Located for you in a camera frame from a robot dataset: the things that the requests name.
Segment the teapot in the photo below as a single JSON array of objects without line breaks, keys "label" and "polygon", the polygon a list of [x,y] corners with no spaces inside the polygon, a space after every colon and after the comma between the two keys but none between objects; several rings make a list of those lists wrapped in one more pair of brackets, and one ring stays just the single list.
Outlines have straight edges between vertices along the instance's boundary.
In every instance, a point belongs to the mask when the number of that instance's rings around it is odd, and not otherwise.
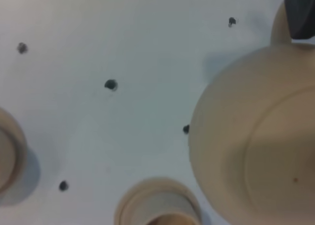
[{"label": "teapot", "polygon": [[232,225],[315,224],[315,0],[284,0],[270,46],[236,60],[200,97],[189,157]]}]

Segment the white table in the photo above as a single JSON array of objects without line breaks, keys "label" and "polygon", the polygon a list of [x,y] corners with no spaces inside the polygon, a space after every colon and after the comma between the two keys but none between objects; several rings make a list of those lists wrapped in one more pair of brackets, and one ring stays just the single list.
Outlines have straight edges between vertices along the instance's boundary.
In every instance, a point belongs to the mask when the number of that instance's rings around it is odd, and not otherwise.
[{"label": "white table", "polygon": [[281,2],[0,0],[0,106],[31,149],[0,223],[112,225],[127,189],[167,176],[195,193],[205,225],[226,224],[198,187],[182,128],[216,73],[268,45]]}]

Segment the dark spot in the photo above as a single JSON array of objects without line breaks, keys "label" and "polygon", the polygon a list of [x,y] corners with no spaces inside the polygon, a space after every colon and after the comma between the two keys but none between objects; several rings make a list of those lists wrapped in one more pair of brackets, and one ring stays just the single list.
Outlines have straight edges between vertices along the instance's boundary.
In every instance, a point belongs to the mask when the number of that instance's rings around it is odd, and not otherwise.
[{"label": "dark spot", "polygon": [[25,43],[19,43],[17,50],[20,54],[25,54],[28,52],[29,49]]},{"label": "dark spot", "polygon": [[183,132],[184,132],[185,134],[188,134],[188,133],[189,133],[189,125],[184,126]]},{"label": "dark spot", "polygon": [[66,181],[62,181],[62,182],[60,183],[60,185],[59,185],[59,190],[60,190],[61,192],[64,192],[64,191],[66,191],[66,190],[68,190],[68,189],[69,189],[68,183],[67,183]]},{"label": "dark spot", "polygon": [[108,80],[105,82],[105,88],[108,88],[112,91],[115,91],[118,88],[118,84],[116,80]]},{"label": "dark spot", "polygon": [[234,17],[230,17],[228,19],[228,26],[232,27],[233,24],[236,24],[236,19]]}]

